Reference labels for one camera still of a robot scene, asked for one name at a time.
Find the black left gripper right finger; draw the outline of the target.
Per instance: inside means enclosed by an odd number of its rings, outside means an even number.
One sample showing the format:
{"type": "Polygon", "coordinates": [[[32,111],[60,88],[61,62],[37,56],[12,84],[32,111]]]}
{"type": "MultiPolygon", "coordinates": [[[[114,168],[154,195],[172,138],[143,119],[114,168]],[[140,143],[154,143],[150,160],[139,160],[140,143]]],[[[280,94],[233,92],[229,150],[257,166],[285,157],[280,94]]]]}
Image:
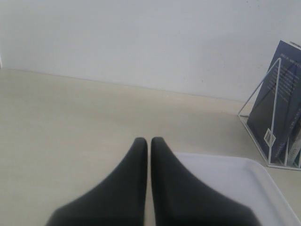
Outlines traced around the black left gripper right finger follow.
{"type": "Polygon", "coordinates": [[[251,211],[190,173],[161,137],[151,140],[151,186],[158,226],[249,226],[251,211]]]}

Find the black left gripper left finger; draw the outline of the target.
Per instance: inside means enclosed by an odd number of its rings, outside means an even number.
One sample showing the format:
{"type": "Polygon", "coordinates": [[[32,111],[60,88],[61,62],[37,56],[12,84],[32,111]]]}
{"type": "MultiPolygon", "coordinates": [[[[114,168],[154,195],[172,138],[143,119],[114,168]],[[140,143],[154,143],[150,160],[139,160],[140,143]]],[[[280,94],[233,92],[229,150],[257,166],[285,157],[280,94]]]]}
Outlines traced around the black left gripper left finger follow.
{"type": "Polygon", "coordinates": [[[95,188],[56,209],[48,226],[143,226],[148,146],[137,137],[118,166],[95,188]]]}

